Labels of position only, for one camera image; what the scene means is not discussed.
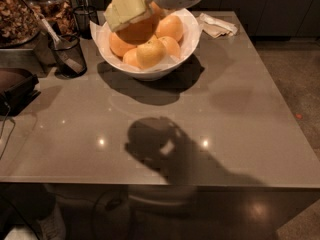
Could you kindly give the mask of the front yellowish orange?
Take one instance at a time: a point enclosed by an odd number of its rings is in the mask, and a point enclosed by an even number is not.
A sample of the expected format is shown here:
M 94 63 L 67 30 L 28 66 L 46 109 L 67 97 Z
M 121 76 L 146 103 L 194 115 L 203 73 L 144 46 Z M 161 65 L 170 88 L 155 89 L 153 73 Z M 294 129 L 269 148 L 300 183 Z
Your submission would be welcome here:
M 137 47 L 137 61 L 142 69 L 157 65 L 167 54 L 166 47 L 158 39 L 150 39 Z

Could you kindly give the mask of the large top orange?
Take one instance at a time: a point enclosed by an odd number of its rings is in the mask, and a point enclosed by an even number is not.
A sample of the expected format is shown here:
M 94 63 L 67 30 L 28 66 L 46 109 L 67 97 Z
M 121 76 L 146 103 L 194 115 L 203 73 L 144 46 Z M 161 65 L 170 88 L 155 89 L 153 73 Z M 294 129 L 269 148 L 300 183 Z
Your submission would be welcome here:
M 117 31 L 118 37 L 133 45 L 147 42 L 157 29 L 161 13 L 161 8 L 154 2 L 151 3 L 151 9 L 152 14 L 149 18 L 130 24 L 128 27 Z

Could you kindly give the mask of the large glass snack jar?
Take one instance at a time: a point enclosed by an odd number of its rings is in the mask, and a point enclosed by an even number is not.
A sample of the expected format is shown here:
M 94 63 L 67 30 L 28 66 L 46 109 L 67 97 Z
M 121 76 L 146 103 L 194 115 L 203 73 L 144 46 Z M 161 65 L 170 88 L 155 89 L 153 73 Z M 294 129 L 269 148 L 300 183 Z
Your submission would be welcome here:
M 0 0 L 0 48 L 32 40 L 40 31 L 38 22 L 24 0 Z

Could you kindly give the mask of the small bottom left orange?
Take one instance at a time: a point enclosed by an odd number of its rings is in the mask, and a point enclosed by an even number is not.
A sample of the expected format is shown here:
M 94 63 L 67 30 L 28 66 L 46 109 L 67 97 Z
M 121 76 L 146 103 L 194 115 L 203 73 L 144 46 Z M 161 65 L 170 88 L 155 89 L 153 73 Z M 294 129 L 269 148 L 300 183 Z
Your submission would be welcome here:
M 130 66 L 134 66 L 134 67 L 139 68 L 140 65 L 137 60 L 137 49 L 134 48 L 134 49 L 127 51 L 123 56 L 123 62 L 130 65 Z

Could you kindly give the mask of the right back orange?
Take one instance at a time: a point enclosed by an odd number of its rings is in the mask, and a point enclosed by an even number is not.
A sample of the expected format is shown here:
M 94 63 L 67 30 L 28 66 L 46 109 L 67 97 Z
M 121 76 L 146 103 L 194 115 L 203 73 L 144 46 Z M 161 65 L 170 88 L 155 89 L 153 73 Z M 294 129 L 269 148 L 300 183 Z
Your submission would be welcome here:
M 155 34 L 158 38 L 169 36 L 179 42 L 183 32 L 181 19 L 176 15 L 168 15 L 159 22 Z

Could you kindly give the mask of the right front orange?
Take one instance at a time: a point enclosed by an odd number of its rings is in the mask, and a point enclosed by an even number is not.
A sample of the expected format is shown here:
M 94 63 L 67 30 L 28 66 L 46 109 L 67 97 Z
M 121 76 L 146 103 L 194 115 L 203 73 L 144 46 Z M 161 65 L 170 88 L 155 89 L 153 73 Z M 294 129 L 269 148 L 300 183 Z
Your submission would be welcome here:
M 170 36 L 163 36 L 163 37 L 160 37 L 159 40 L 166 47 L 167 53 L 170 56 L 174 56 L 176 58 L 180 57 L 181 48 L 180 48 L 178 42 L 174 38 L 172 38 Z

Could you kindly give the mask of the dark brown tray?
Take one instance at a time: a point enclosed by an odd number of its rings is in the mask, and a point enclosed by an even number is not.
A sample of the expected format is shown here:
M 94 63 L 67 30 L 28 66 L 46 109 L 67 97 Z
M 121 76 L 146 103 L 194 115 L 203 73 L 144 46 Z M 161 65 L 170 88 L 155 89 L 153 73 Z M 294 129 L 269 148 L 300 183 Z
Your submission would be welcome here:
M 36 74 L 21 68 L 0 69 L 0 115 L 16 116 L 39 94 Z

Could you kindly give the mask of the folded paper napkins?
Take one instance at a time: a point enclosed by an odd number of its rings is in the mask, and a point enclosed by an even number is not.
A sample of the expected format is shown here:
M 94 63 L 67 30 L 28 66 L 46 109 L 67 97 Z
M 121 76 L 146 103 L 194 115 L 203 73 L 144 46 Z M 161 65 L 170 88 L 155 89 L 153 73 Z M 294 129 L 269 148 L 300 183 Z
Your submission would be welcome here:
M 238 27 L 235 24 L 201 13 L 197 17 L 202 30 L 213 38 L 220 36 L 235 36 L 238 33 Z

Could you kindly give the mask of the black mesh cup back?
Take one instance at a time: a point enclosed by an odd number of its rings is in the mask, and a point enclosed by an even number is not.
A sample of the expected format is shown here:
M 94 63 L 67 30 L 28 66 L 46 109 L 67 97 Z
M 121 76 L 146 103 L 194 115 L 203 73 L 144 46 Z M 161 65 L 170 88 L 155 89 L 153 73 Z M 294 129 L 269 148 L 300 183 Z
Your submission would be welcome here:
M 96 8 L 94 6 L 79 6 L 73 10 L 73 14 L 80 36 L 84 39 L 91 39 L 90 23 L 99 23 Z

